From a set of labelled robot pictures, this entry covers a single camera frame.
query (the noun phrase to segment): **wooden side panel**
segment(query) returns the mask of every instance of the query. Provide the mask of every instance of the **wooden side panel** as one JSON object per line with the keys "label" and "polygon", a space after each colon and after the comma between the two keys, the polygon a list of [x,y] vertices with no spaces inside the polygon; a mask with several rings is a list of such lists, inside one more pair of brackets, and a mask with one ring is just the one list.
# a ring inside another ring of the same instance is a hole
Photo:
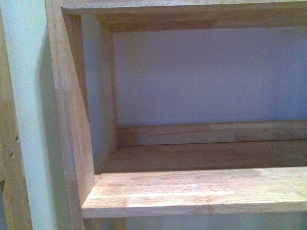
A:
{"label": "wooden side panel", "polygon": [[81,230],[81,205],[94,186],[90,127],[84,88],[79,83],[85,77],[80,70],[84,68],[83,53],[79,52],[81,17],[64,14],[59,0],[46,0],[45,4],[71,229]]}
{"label": "wooden side panel", "polygon": [[102,78],[103,94],[105,96],[105,111],[107,119],[107,129],[111,135],[111,143],[114,152],[118,147],[118,118],[116,103],[116,81],[113,50],[113,32],[109,27],[100,21],[102,38]]}
{"label": "wooden side panel", "polygon": [[0,113],[0,143],[2,143],[1,148],[3,150],[3,165],[6,178],[3,200],[8,228],[9,230],[31,230],[32,220],[1,12]]}
{"label": "wooden side panel", "polygon": [[131,126],[118,130],[120,146],[307,139],[307,120]]}

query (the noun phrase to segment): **light blue wall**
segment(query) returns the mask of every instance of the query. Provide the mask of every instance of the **light blue wall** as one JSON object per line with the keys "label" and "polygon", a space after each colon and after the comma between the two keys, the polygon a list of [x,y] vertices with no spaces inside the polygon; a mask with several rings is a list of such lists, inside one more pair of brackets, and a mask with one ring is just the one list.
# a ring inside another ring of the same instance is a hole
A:
{"label": "light blue wall", "polygon": [[2,0],[34,230],[66,230],[67,191],[43,0]]}

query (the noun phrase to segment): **wooden frame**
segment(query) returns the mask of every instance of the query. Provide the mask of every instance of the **wooden frame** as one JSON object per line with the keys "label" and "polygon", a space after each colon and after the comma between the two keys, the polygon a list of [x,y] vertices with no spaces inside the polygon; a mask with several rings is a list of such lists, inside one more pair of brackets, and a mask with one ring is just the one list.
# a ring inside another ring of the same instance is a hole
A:
{"label": "wooden frame", "polygon": [[[152,206],[146,206],[141,198],[133,205],[126,204],[127,199],[121,197],[105,197],[103,194],[96,197],[104,186],[106,176],[94,176],[91,134],[88,121],[88,106],[86,96],[86,80],[84,73],[83,45],[81,33],[80,14],[89,13],[96,16],[100,23],[102,33],[103,51],[103,79],[104,90],[108,97],[108,129],[115,151],[120,146],[156,145],[156,144],[185,144],[205,142],[236,142],[259,140],[294,140],[306,139],[306,121],[262,122],[245,124],[215,124],[215,125],[186,125],[186,126],[146,126],[146,127],[120,127],[117,124],[117,106],[114,77],[113,32],[170,30],[170,29],[213,29],[213,28],[244,28],[244,27],[270,27],[270,26],[300,26],[307,21],[307,1],[292,0],[213,0],[213,1],[137,1],[125,0],[45,0],[47,22],[51,44],[53,75],[56,89],[58,116],[60,123],[61,147],[66,176],[66,186],[70,207],[70,220],[72,229],[89,229],[101,226],[101,221],[90,218],[126,217],[126,216],[155,216],[155,215],[188,215],[195,214],[195,209],[203,207],[197,214],[261,212],[261,211],[302,211],[307,210],[305,193],[293,196],[288,206],[280,205],[285,201],[283,195],[268,197],[268,202],[262,205],[253,204],[252,197],[245,202],[246,207],[226,205],[226,200],[216,197],[217,203],[191,203],[182,212],[179,208],[185,204],[168,202],[165,206],[150,200]],[[255,170],[229,170],[235,177],[241,173],[248,175]],[[223,171],[216,171],[217,178],[224,177]],[[263,183],[263,180],[280,179],[283,176],[295,180],[299,176],[306,177],[306,167],[259,169],[259,176],[254,181],[254,189]],[[132,183],[130,175],[122,174],[127,184]],[[153,176],[178,176],[173,172],[143,174],[150,178]],[[198,178],[200,175],[211,175],[208,171],[183,173],[185,178]],[[242,180],[235,178],[233,183],[240,184]],[[306,188],[304,182],[298,187],[287,185],[289,193],[296,189]],[[122,186],[123,191],[129,186]],[[263,191],[274,189],[265,184]],[[117,207],[108,204],[124,204]],[[124,229],[124,220],[118,219],[115,226]]]}
{"label": "wooden frame", "polygon": [[0,181],[9,230],[32,229],[21,140],[0,10]]}

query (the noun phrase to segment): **wooden post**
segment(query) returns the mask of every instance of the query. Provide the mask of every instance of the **wooden post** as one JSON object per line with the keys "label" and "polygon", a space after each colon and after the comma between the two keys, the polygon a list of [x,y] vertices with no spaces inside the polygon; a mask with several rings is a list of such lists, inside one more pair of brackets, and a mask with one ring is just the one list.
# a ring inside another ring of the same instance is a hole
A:
{"label": "wooden post", "polygon": [[63,13],[60,0],[45,4],[71,229],[81,230],[81,205],[94,186],[81,17]]}

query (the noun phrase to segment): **white wall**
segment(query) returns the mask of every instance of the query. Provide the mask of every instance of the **white wall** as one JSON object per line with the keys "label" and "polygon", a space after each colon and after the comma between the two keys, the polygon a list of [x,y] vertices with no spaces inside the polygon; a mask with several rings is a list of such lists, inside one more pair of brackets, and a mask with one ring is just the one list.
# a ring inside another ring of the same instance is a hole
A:
{"label": "white wall", "polygon": [[307,29],[115,35],[121,125],[307,118]]}
{"label": "white wall", "polygon": [[43,0],[2,0],[12,86],[34,230],[69,229]]}

